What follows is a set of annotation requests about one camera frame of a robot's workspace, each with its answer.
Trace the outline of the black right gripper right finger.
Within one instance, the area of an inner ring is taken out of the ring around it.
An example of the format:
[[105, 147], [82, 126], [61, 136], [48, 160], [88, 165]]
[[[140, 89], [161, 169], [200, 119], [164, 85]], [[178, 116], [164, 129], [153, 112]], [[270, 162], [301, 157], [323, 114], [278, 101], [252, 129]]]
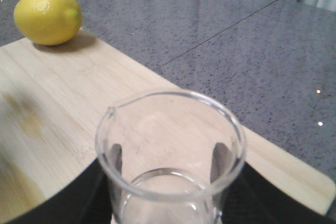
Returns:
[[335, 223], [327, 216], [335, 183], [268, 143], [238, 152], [214, 145], [209, 190], [222, 223]]

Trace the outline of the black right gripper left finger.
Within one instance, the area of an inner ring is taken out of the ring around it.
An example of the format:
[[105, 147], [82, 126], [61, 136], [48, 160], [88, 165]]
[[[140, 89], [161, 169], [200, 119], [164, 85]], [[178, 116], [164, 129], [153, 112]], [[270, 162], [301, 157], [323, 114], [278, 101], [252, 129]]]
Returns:
[[60, 192], [7, 223], [110, 223], [111, 186], [95, 159]]

